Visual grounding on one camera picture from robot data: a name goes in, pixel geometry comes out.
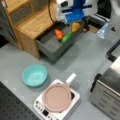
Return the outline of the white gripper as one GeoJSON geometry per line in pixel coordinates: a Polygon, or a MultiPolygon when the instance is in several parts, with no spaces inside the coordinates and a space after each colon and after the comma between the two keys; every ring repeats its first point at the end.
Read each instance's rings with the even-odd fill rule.
{"type": "Polygon", "coordinates": [[[56,18],[64,23],[79,21],[97,11],[97,0],[56,0],[56,18]]]}

